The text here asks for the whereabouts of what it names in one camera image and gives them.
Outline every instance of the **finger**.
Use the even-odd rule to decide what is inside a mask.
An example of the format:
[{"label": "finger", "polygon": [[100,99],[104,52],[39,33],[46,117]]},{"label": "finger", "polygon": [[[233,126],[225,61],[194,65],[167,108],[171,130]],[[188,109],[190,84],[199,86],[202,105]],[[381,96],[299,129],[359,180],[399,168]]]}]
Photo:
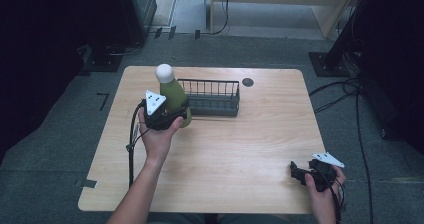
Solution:
[{"label": "finger", "polygon": [[343,185],[346,182],[346,176],[344,175],[342,169],[338,166],[333,166],[333,169],[336,171],[337,180]]},{"label": "finger", "polygon": [[169,127],[169,129],[167,130],[171,135],[174,135],[175,132],[178,131],[178,129],[180,129],[180,126],[183,124],[184,118],[179,116],[177,117],[171,124],[171,126]]},{"label": "finger", "polygon": [[312,195],[312,193],[317,192],[317,189],[315,187],[315,180],[311,176],[311,174],[309,174],[309,173],[305,174],[305,182],[306,182],[306,186],[308,187],[309,194]]},{"label": "finger", "polygon": [[138,121],[141,123],[140,125],[140,133],[145,132],[145,130],[147,129],[146,124],[144,122],[144,107],[141,107],[138,110]]}]

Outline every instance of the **gray carpet floor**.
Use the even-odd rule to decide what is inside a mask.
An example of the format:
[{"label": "gray carpet floor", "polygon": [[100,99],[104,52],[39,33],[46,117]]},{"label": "gray carpet floor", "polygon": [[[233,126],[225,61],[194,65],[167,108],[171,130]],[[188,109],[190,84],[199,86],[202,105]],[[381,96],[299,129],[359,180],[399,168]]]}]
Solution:
[{"label": "gray carpet floor", "polygon": [[[123,70],[127,66],[295,68],[307,88],[346,78],[318,78],[308,52],[327,52],[333,42],[278,38],[176,35],[148,38],[143,48],[123,58],[116,73],[77,76],[42,126],[8,151],[0,169],[0,223],[104,223],[108,212],[78,209],[89,171]],[[108,93],[105,106],[102,104]],[[342,96],[341,86],[311,98],[318,108]],[[371,178],[374,223],[422,223],[424,156],[402,141],[380,138],[380,124],[359,97],[365,158]],[[367,175],[356,128],[355,97],[316,115],[325,148],[346,168],[344,223],[370,223]],[[294,215],[292,223],[315,223],[311,215]]]}]

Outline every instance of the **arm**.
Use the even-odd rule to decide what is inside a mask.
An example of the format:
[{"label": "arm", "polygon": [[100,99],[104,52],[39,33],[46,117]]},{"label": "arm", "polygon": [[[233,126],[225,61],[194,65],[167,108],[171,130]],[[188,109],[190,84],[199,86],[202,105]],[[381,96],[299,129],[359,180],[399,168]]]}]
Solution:
[{"label": "arm", "polygon": [[[344,184],[346,177],[339,167],[333,166],[333,169],[337,172],[337,180],[340,184]],[[310,174],[305,174],[306,186],[308,187],[309,197],[311,199],[312,213],[319,224],[335,224],[336,223],[336,211],[333,201],[331,190],[327,188],[323,192],[318,192],[315,188],[314,178]],[[334,182],[332,188],[339,197],[339,184]]]},{"label": "arm", "polygon": [[[144,110],[141,108],[138,113],[141,123],[144,123],[143,112]],[[108,220],[108,223],[146,222],[159,174],[171,147],[172,136],[180,128],[182,122],[183,118],[178,117],[168,130],[150,130],[142,136],[147,153],[146,161],[140,174]],[[144,133],[146,130],[146,125],[141,125],[140,133]]]}]

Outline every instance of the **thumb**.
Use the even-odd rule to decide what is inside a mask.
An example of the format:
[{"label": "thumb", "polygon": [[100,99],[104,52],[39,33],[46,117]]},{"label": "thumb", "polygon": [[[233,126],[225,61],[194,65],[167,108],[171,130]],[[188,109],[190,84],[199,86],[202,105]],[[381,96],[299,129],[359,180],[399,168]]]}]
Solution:
[{"label": "thumb", "polygon": [[171,126],[168,128],[168,132],[170,132],[171,135],[174,135],[175,132],[180,129],[180,126],[183,124],[184,118],[179,116],[175,118],[174,122],[172,122]]},{"label": "thumb", "polygon": [[305,174],[305,182],[306,182],[306,186],[309,189],[309,193],[313,193],[313,192],[316,192],[317,191],[317,189],[315,187],[315,180],[311,176],[311,174],[309,174],[309,173],[306,173]]}]

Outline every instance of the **green bottle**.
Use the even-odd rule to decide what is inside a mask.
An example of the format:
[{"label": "green bottle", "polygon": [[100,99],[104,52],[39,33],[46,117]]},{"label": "green bottle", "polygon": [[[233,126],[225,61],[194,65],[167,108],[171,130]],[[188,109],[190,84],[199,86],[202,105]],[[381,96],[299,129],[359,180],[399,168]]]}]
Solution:
[{"label": "green bottle", "polygon": [[[160,94],[166,97],[164,103],[166,110],[172,112],[181,107],[186,101],[187,96],[183,87],[175,79],[172,67],[168,64],[160,64],[156,68],[156,77],[160,83]],[[187,108],[187,119],[184,120],[181,127],[188,126],[190,122],[191,111],[190,108]]]}]

